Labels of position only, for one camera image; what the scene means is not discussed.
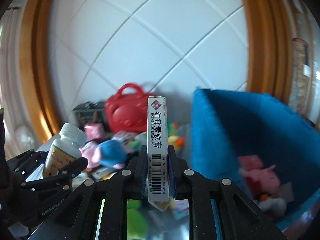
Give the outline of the white medicine bottle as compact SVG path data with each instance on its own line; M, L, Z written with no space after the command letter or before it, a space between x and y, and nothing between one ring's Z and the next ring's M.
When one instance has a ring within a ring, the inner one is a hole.
M73 124L66 122L49 149L44 169L43 178L58 174L64 167L81 157L80 149L87 141L87 135Z

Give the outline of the white ointment box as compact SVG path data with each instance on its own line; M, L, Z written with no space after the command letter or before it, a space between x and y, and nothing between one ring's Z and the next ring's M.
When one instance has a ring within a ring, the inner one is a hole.
M148 202L159 211L170 204L168 183L167 101L163 96L148 98L147 194Z

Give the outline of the white duck plush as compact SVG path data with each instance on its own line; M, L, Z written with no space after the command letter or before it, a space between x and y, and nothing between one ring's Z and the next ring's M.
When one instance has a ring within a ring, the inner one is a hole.
M270 212L275 217L281 217L285 215L287 202L283 198L280 198L280 197L274 198L274 197L270 197L267 194L263 194L260 197L258 206L263 212Z

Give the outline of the pink pig plush red dress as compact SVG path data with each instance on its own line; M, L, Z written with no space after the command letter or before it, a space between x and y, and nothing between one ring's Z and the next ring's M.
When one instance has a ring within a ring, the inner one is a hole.
M280 188L280 180L274 172L276 165L264 169L253 169L246 171L239 169L239 173L244 179L253 196L262 193L276 194Z

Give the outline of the pink tissue pack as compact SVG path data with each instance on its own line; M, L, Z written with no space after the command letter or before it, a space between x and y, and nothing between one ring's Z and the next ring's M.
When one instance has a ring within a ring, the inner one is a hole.
M261 169L264 166L258 155L239 156L238 161L245 171Z

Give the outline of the pig plush blue shirt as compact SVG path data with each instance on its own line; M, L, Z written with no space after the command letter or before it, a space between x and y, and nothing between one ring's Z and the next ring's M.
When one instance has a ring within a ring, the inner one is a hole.
M88 161L86 171L91 171L98 166L120 170L125 167L129 154L135 151L123 146L119 141L111 139L99 144L90 141L80 149L80 152L81 156Z

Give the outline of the small pink box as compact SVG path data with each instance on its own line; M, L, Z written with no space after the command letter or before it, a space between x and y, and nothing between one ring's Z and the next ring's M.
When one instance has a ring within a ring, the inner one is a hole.
M105 130L101 123L88 123L84 129L86 135L91 139L102 139L105 136Z

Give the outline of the blue plastic storage crate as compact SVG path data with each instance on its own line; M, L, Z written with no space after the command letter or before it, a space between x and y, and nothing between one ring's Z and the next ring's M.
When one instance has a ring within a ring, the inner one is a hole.
M274 165L294 200L276 221L285 230L319 199L319 134L292 109L268 94L196 89L191 110L190 166L212 180L229 178L248 192L240 156Z

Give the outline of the dark gift box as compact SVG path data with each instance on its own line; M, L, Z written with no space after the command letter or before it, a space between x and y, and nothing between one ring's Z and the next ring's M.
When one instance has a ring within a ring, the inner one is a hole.
M72 110L78 127L84 130L86 124L102 124L106 129L106 116L103 101L81 103Z

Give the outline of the red bear handbag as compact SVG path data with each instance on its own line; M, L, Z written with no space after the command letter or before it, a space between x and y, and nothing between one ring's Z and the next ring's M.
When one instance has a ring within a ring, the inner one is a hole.
M105 101L104 110L111 132L145 132L150 96L139 85L127 83L109 97Z

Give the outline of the rolled patterned carpet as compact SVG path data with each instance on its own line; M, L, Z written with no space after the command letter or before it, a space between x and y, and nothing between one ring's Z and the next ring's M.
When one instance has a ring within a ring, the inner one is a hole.
M309 79L309 45L301 38L294 38L290 107L299 115L305 114L309 93Z

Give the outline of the wooden door frame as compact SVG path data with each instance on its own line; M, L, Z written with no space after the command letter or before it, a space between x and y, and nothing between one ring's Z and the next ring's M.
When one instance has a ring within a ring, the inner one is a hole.
M292 35L283 0L242 0L248 33L248 92L289 102Z

